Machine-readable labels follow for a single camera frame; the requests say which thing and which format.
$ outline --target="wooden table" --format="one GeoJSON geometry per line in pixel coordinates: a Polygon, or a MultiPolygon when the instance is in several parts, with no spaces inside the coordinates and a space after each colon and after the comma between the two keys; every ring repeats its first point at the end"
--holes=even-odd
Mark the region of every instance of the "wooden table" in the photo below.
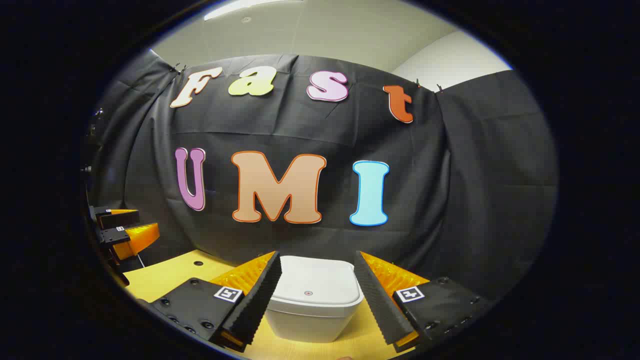
{"type": "MultiPolygon", "coordinates": [[[[125,273],[131,282],[126,289],[137,299],[152,302],[191,277],[209,280],[232,268],[205,252],[194,250],[125,273]],[[196,266],[194,261],[201,261],[203,265],[196,266]]],[[[385,344],[366,299],[358,306],[342,334],[332,343],[302,343],[281,339],[273,333],[266,317],[263,317],[253,344],[248,345],[244,353],[237,354],[253,360],[336,360],[344,356],[351,356],[353,360],[386,360],[399,355],[393,345],[385,344]]]]}

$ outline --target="orange letter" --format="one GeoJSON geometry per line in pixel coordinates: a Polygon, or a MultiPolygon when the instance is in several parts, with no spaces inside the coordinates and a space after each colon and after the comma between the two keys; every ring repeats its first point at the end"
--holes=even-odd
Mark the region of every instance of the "orange letter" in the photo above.
{"type": "Polygon", "coordinates": [[[176,97],[175,100],[171,103],[170,107],[179,108],[181,106],[189,104],[191,102],[191,93],[195,91],[196,94],[199,94],[209,82],[209,78],[217,78],[221,72],[222,68],[216,67],[215,69],[194,72],[193,74],[189,75],[187,83],[178,94],[178,97],[176,97]]]}
{"type": "Polygon", "coordinates": [[[404,93],[401,86],[387,85],[383,86],[382,90],[389,93],[389,111],[397,120],[404,123],[410,123],[413,121],[413,115],[404,110],[404,103],[411,104],[411,97],[404,93]]]}
{"type": "Polygon", "coordinates": [[[322,219],[317,211],[317,190],[320,171],[326,159],[320,155],[296,156],[278,181],[267,161],[259,151],[240,151],[231,156],[238,167],[238,210],[232,217],[240,222],[258,222],[262,214],[255,210],[254,196],[258,197],[262,210],[275,221],[291,198],[290,209],[284,220],[292,224],[314,224],[322,219]]]}

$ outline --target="white box lid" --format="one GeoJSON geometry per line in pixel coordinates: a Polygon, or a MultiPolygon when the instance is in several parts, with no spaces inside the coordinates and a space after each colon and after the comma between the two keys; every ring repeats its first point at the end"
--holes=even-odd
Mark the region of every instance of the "white box lid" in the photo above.
{"type": "Polygon", "coordinates": [[[282,275],[268,309],[308,316],[345,317],[364,299],[346,261],[281,256],[282,275]]]}

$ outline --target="light blue letter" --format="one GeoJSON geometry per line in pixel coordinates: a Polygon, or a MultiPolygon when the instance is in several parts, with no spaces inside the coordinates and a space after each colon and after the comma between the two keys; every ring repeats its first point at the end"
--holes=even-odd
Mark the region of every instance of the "light blue letter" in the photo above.
{"type": "Polygon", "coordinates": [[[353,171],[360,177],[358,187],[358,209],[349,221],[359,226],[376,226],[387,222],[388,216],[382,211],[382,193],[385,175],[389,165],[380,161],[356,161],[353,171]]]}

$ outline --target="purple letter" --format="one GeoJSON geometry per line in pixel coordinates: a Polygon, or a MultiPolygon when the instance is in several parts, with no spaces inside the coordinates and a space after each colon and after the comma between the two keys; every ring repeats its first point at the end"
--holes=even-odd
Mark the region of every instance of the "purple letter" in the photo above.
{"type": "Polygon", "coordinates": [[[184,202],[195,211],[204,209],[204,179],[202,177],[202,163],[206,155],[202,149],[191,150],[191,161],[193,161],[193,176],[196,184],[196,195],[193,195],[187,187],[187,149],[180,147],[175,150],[175,159],[178,168],[178,187],[184,202]]]}
{"type": "Polygon", "coordinates": [[[343,85],[347,77],[340,72],[318,71],[309,77],[312,86],[307,87],[307,95],[313,100],[340,101],[349,95],[343,85]]]}

